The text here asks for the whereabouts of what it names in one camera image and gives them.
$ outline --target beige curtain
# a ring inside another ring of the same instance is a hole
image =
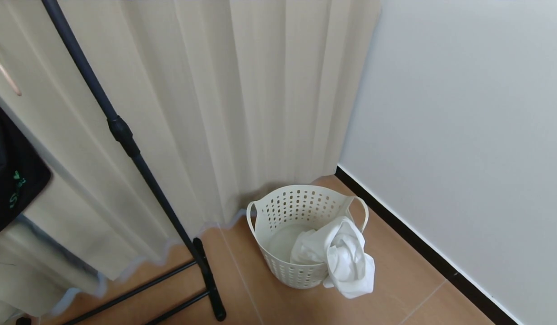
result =
[[[60,5],[189,235],[274,187],[334,173],[378,0]],[[110,279],[140,255],[160,259],[177,235],[41,2],[0,0],[0,59],[23,93],[0,74],[0,102],[54,173],[26,216]],[[56,286],[93,290],[85,282]]]

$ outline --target green logo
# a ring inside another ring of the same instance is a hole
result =
[[[21,177],[18,171],[15,171],[14,181],[16,181],[16,193],[12,194],[12,196],[10,197],[10,209],[16,206],[16,202],[18,201],[18,197],[20,196],[20,189],[25,183],[25,178]]]

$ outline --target black baseboard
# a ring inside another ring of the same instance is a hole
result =
[[[485,296],[468,279],[462,276],[452,265],[450,265],[439,253],[425,243],[414,231],[402,223],[394,214],[387,210],[377,199],[373,198],[367,190],[363,189],[354,179],[352,179],[340,167],[336,167],[334,174],[359,198],[362,198],[367,205],[373,209],[394,231],[396,231],[407,243],[409,243],[419,254],[421,254],[437,271],[451,284],[464,294],[480,311],[482,311],[493,323],[497,325],[517,325],[501,308]]]

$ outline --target laundry basket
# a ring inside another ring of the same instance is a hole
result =
[[[348,216],[352,220],[349,206],[353,200],[359,200],[364,208],[364,223],[360,228],[363,232],[368,221],[368,207],[364,201],[326,187],[285,186],[251,202],[247,208],[248,226],[272,274],[292,288],[313,288],[320,284],[328,275],[326,263],[289,263],[290,252],[301,232],[317,230],[339,216]],[[252,206],[256,207],[257,213],[255,226],[252,226],[250,217]]]

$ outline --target brown floor tile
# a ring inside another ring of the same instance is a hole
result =
[[[208,230],[203,236],[208,263],[214,272],[218,290],[228,314],[224,324],[259,324],[255,308],[244,288],[243,281],[232,260],[222,234],[218,228]],[[76,297],[70,308],[59,317],[43,319],[41,325],[57,325],[87,312],[124,292],[166,273],[185,263],[190,253],[184,245],[171,249],[169,259],[163,267],[144,263],[125,283],[110,283],[107,295],[102,300],[82,294]],[[121,302],[110,309],[90,317],[80,325],[144,324],[163,312],[175,307],[204,289],[204,280],[197,265],[172,276],[170,279],[148,288],[144,292]],[[161,324],[218,324],[214,318],[208,298],[201,299],[189,308],[175,314]]]
[[[352,194],[334,176],[322,177],[315,184]],[[361,210],[358,202],[351,207],[353,216],[361,216],[355,218],[359,224],[364,215]],[[364,235],[365,250],[377,265],[375,292],[353,300],[322,286],[297,290],[281,284],[266,266],[245,219],[223,230],[223,235],[266,325],[396,325],[445,280],[373,211]]]
[[[493,325],[472,302],[446,282],[404,325]]]

